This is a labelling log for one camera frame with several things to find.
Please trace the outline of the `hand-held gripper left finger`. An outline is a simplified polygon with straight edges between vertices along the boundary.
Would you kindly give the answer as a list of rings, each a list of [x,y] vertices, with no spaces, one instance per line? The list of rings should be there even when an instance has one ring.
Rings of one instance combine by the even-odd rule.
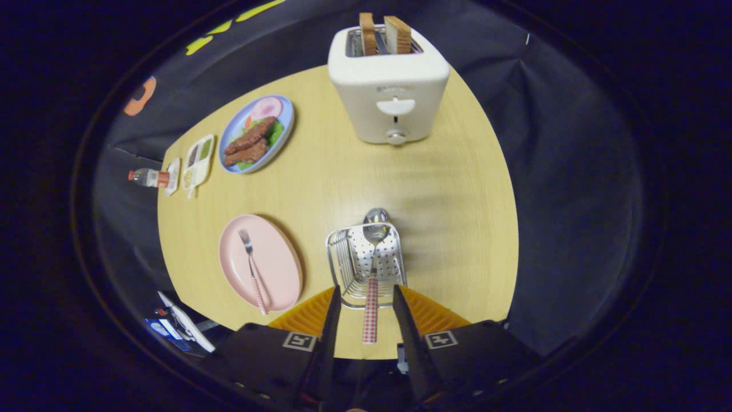
[[[269,325],[247,323],[214,351],[214,374],[267,410],[317,410],[331,389],[340,287]]]

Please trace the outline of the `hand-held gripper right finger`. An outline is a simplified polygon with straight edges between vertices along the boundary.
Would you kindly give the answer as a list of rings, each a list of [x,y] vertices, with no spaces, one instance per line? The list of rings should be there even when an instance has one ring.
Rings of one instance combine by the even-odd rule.
[[[394,287],[392,307],[418,404],[491,402],[541,364],[501,323],[468,322],[406,286]]]

